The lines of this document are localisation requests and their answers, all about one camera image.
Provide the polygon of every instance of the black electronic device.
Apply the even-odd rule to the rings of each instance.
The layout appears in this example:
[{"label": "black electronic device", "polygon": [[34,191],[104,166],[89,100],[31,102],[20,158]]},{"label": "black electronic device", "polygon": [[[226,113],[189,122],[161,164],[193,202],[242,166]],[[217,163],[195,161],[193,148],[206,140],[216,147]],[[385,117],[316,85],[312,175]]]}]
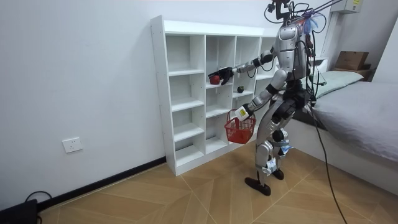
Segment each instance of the black electronic device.
[{"label": "black electronic device", "polygon": [[29,200],[0,211],[0,224],[36,224],[37,200]]}]

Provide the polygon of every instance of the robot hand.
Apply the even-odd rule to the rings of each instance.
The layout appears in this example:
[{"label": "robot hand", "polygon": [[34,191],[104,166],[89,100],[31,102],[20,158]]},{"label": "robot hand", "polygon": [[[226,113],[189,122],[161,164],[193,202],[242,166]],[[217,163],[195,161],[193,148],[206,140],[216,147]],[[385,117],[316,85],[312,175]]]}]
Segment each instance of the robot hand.
[{"label": "robot hand", "polygon": [[228,82],[229,78],[234,76],[234,73],[233,73],[231,67],[226,67],[226,68],[222,68],[222,69],[218,70],[217,72],[213,72],[212,74],[209,75],[209,78],[211,78],[215,75],[218,75],[220,77],[220,79],[223,80],[221,85],[225,85],[225,83]]},{"label": "robot hand", "polygon": [[235,115],[240,121],[244,121],[245,119],[248,119],[254,114],[253,107],[250,104],[245,103],[235,111]]}]

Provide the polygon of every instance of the white bed frame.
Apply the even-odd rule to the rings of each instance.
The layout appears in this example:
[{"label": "white bed frame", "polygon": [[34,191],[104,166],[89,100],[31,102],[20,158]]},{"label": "white bed frame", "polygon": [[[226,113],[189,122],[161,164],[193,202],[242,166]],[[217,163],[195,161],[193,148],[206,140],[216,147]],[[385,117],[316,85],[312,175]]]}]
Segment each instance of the white bed frame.
[{"label": "white bed frame", "polygon": [[[291,119],[285,129],[293,147],[325,161],[314,126]],[[320,129],[320,133],[329,164],[398,195],[398,163],[348,146],[328,131]]]}]

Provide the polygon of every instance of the wooden floor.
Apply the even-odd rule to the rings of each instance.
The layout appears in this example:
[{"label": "wooden floor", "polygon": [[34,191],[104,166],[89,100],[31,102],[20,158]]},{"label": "wooden floor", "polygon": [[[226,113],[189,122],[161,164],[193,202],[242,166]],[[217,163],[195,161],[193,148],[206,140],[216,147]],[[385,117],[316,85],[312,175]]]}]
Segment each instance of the wooden floor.
[{"label": "wooden floor", "polygon": [[[247,144],[181,176],[162,165],[41,216],[43,224],[343,223],[323,162],[290,150],[282,170],[285,180],[267,180],[270,197],[249,188],[244,178],[256,171],[254,144]],[[330,172],[349,224],[398,223],[397,196],[334,167]]]}]

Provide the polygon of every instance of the white wall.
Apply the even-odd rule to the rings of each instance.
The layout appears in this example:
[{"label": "white wall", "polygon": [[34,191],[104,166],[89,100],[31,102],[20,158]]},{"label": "white wall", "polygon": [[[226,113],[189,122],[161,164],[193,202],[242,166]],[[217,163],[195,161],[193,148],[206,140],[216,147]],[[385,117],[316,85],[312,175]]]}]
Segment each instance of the white wall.
[{"label": "white wall", "polygon": [[366,63],[376,68],[397,17],[397,0],[363,0],[360,13],[341,16],[341,37],[336,51],[331,54],[332,67],[340,52],[345,50],[369,52]]},{"label": "white wall", "polygon": [[392,30],[387,47],[380,60],[379,67],[374,74],[373,82],[398,84],[398,74],[395,65],[398,52],[398,20]]},{"label": "white wall", "polygon": [[[267,4],[1,1],[0,210],[164,156],[151,18],[276,32],[263,18]],[[61,141],[76,136],[84,150],[65,154]]]}]

